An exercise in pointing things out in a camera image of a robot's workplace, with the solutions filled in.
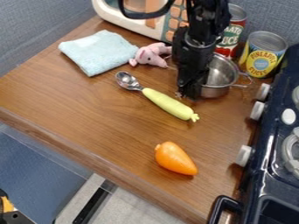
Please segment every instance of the pink stuffed toy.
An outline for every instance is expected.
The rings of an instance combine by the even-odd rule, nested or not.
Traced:
[[[160,54],[171,54],[171,46],[165,43],[155,43],[140,48],[134,59],[129,59],[129,64],[135,67],[139,64],[150,64],[152,66],[167,67],[167,63]]]

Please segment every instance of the food can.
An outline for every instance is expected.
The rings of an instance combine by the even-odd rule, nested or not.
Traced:
[[[225,28],[222,41],[217,44],[216,53],[231,59],[236,56],[237,45],[247,20],[247,14],[236,4],[229,3],[228,8],[232,15],[231,23]]]
[[[269,31],[252,32],[246,42],[239,67],[256,78],[271,76],[282,61],[288,43]]]

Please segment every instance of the metal saucepan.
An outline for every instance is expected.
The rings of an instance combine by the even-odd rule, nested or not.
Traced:
[[[229,59],[215,53],[211,61],[210,72],[205,85],[202,85],[201,96],[205,98],[216,98],[228,93],[230,87],[246,88],[253,83],[253,80],[246,73],[241,73],[239,68]],[[249,79],[246,85],[234,84],[239,75]]]

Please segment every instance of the toy stove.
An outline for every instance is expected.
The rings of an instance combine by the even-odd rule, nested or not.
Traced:
[[[240,201],[219,196],[209,223],[224,210],[234,223],[299,223],[299,45],[288,49],[271,87],[263,84],[251,114],[260,120],[252,147],[243,145],[237,164],[245,166]]]

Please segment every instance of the plastic carrot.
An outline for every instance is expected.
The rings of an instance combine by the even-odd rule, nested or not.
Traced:
[[[155,148],[156,161],[164,168],[185,175],[198,174],[198,168],[190,157],[175,143],[165,142]]]

